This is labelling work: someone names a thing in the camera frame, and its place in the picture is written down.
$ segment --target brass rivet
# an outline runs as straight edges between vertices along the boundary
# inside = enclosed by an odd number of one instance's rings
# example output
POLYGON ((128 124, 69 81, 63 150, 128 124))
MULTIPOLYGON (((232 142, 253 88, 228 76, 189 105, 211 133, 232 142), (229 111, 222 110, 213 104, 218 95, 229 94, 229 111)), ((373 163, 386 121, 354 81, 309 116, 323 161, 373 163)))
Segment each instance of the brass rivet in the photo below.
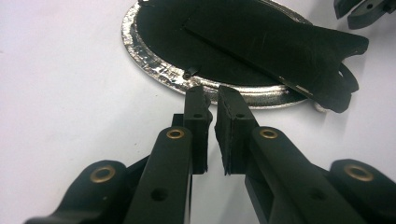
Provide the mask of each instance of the brass rivet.
POLYGON ((178 139, 184 136, 184 132, 180 129, 172 129, 168 133, 166 133, 166 136, 168 136, 168 138, 178 139))
POLYGON ((106 165, 96 168, 96 170, 91 173, 90 179, 93 183, 99 184, 107 182, 107 180, 113 178, 115 174, 116 170, 114 169, 114 167, 112 167, 111 165, 106 165))
POLYGON ((347 164, 344 167, 344 171, 351 177, 358 179, 360 181, 369 182, 374 179, 374 175, 361 167, 355 164, 347 164))
POLYGON ((277 133, 270 130, 270 129, 263 129, 260 131, 260 135, 263 136, 264 138, 277 138, 277 133))

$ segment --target white background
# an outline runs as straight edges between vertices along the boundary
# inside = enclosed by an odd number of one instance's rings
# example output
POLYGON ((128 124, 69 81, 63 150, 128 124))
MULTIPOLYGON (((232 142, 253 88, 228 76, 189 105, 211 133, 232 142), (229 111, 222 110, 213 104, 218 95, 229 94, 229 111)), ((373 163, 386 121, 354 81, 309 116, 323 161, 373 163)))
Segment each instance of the white background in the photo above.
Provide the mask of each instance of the white background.
MULTIPOLYGON (((396 20, 358 31, 332 1, 279 1, 315 25, 366 36, 368 51, 345 61, 361 89, 348 111, 320 114, 311 102, 255 110, 325 169, 367 162, 396 180, 396 20)), ((88 165, 147 156, 184 96, 145 75, 120 37, 134 1, 0 0, 0 223, 47 216, 88 165)), ((216 107, 210 110, 216 117, 216 107)), ((210 128, 209 173, 193 178, 191 223, 258 223, 242 175, 224 176, 210 128)))

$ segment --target metallic rim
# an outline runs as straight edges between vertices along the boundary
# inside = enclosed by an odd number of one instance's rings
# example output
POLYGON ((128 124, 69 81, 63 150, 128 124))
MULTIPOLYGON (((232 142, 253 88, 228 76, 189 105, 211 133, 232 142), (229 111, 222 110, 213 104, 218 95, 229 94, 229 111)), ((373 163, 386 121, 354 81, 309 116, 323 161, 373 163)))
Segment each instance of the metallic rim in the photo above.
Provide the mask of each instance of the metallic rim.
POLYGON ((355 164, 348 164, 344 167, 344 171, 351 177, 360 181, 369 182, 374 179, 374 175, 367 171, 364 167, 355 164))
POLYGON ((180 129, 172 129, 166 133, 166 136, 171 139, 179 139, 184 136, 184 132, 180 129))
MULTIPOLYGON (((294 21, 311 24, 311 22, 306 20, 304 17, 278 3, 270 0, 262 1, 264 4, 283 12, 294 21)), ((123 44, 137 65, 143 69, 147 75, 153 77, 163 85, 182 94, 185 94, 186 90, 191 87, 204 86, 205 94, 209 97, 212 104, 216 104, 218 102, 219 85, 228 86, 238 90, 244 97, 247 105, 252 109, 280 108, 289 105, 296 105, 304 101, 301 99, 291 99, 292 97, 289 96, 290 88, 285 85, 276 85, 271 87, 245 87, 216 82, 199 76, 191 77, 188 80, 184 79, 183 76, 186 71, 167 63, 155 55, 141 39, 137 32, 137 25, 135 22, 135 16, 139 9, 140 6, 136 3, 128 10, 122 21, 121 35, 123 44), (279 101, 282 102, 268 102, 268 99, 278 99, 282 97, 284 99, 279 99, 279 101)))
POLYGON ((274 139, 277 138, 277 133, 270 129, 263 129, 260 131, 260 135, 264 138, 274 139))
POLYGON ((93 183, 104 183, 107 182, 108 180, 110 180, 111 178, 113 178, 113 176, 116 174, 116 170, 114 169, 114 167, 112 167, 111 165, 107 165, 107 166, 102 166, 99 168, 96 168, 96 170, 94 170, 91 175, 90 175, 90 179, 93 183), (101 171, 108 171, 107 175, 98 175, 99 172, 101 171))

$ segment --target round hole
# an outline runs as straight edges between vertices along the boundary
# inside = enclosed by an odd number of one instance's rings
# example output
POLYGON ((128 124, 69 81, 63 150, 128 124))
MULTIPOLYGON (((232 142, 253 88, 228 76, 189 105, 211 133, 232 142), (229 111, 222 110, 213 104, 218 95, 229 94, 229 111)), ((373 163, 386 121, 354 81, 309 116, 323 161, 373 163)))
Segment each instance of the round hole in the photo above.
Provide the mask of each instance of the round hole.
POLYGON ((93 183, 104 183, 113 178, 116 174, 116 170, 111 165, 102 166, 96 168, 90 175, 90 179, 93 183))
POLYGON ((263 129, 263 130, 261 130, 261 131, 260 131, 260 135, 261 135, 262 137, 264 137, 264 138, 271 138, 271 139, 277 138, 277 133, 274 132, 274 131, 272 131, 272 130, 269 130, 269 129, 263 129))
POLYGON ((154 201, 161 202, 164 201, 168 197, 167 189, 155 189, 151 192, 151 198, 154 201))
POLYGON ((311 189, 309 191, 309 197, 315 201, 325 201, 327 198, 326 194, 320 189, 311 189))
POLYGON ((348 164, 344 167, 347 175, 360 181, 369 182, 374 179, 374 175, 364 169, 363 167, 355 164, 348 164))
POLYGON ((172 129, 166 133, 166 136, 168 136, 168 138, 178 139, 184 136, 184 132, 180 129, 172 129))

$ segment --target shiny silver edge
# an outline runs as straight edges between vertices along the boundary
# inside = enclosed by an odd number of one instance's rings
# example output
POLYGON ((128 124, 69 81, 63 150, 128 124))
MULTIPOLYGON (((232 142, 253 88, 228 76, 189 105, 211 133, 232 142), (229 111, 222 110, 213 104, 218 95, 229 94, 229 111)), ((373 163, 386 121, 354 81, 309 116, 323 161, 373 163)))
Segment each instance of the shiny silver edge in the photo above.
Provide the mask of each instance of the shiny silver edge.
MULTIPOLYGON (((278 3, 269 0, 262 0, 262 2, 266 5, 269 5, 270 7, 274 7, 282 11, 294 21, 311 24, 299 14, 281 6, 278 3)), ((238 90, 246 100, 248 106, 252 109, 280 108, 289 105, 296 105, 304 101, 293 101, 292 99, 289 99, 291 100, 289 103, 276 104, 275 101, 268 103, 268 98, 278 98, 287 96, 289 94, 290 88, 286 87, 285 85, 276 85, 271 87, 246 87, 221 83, 199 76, 191 77, 188 80, 184 79, 183 75, 185 71, 183 69, 177 68, 172 64, 167 63, 155 55, 141 39, 139 33, 137 32, 137 25, 135 22, 135 16, 137 15, 137 12, 140 8, 141 6, 139 6, 139 3, 135 3, 123 18, 121 26, 123 44, 136 64, 141 69, 143 69, 146 74, 153 77, 163 85, 182 94, 185 94, 186 90, 191 87, 202 85, 204 86, 205 93, 209 97, 212 104, 216 104, 218 102, 217 95, 219 86, 228 86, 238 90)))

